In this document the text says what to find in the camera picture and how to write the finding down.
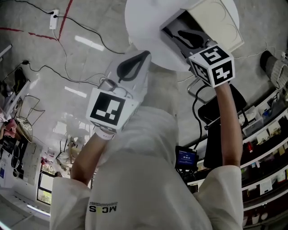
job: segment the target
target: digital display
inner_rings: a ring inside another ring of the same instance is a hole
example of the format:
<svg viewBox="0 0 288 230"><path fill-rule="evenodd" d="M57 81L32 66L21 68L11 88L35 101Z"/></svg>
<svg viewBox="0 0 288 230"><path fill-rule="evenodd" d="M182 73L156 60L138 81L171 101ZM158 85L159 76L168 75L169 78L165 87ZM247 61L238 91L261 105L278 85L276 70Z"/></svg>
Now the digital display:
<svg viewBox="0 0 288 230"><path fill-rule="evenodd" d="M196 154L179 151L178 164L194 165Z"/></svg>

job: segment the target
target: power strip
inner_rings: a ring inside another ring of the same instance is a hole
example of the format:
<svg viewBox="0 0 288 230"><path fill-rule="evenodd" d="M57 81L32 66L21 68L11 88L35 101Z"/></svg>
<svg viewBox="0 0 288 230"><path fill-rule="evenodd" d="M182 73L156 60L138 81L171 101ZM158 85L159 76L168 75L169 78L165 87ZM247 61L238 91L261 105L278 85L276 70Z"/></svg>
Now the power strip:
<svg viewBox="0 0 288 230"><path fill-rule="evenodd" d="M59 10L58 9L53 10L53 14L51 15L50 27L49 27L49 29L51 29L51 30L56 30L56 28L57 28L58 17L54 18L55 15L59 16Z"/></svg>

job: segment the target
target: ar tag cube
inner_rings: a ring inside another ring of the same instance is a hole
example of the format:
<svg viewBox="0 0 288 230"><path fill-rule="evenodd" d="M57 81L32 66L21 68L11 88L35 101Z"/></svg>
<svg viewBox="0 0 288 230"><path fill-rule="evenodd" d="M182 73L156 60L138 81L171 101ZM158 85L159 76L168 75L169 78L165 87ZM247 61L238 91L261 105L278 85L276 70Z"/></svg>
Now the ar tag cube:
<svg viewBox="0 0 288 230"><path fill-rule="evenodd" d="M139 102L133 99L93 88L86 118L96 127L120 133L138 106Z"/></svg>
<svg viewBox="0 0 288 230"><path fill-rule="evenodd" d="M234 57L219 44L189 57L194 74L213 88L235 78Z"/></svg>

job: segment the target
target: white round table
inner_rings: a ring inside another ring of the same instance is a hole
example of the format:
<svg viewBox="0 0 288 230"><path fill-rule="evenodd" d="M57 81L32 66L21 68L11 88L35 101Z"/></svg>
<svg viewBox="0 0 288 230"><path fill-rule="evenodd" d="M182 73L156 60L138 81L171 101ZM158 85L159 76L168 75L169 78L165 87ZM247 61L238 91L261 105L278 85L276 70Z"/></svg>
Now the white round table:
<svg viewBox="0 0 288 230"><path fill-rule="evenodd" d="M161 40L159 27L185 3L187 0L127 0L125 8L126 28L136 48L150 51L153 63L173 71L188 71L189 65ZM222 0L222 3L239 28L233 0Z"/></svg>

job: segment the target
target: forearm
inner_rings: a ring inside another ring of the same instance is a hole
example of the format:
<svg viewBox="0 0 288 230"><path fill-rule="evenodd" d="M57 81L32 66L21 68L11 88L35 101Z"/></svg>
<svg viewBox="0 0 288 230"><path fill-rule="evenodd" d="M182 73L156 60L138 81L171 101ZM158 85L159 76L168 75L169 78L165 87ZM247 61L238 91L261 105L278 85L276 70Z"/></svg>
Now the forearm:
<svg viewBox="0 0 288 230"><path fill-rule="evenodd" d="M228 83L215 90L220 110L223 165L240 167L243 140L232 92Z"/></svg>
<svg viewBox="0 0 288 230"><path fill-rule="evenodd" d="M107 142L95 133L77 156L70 178L88 185Z"/></svg>

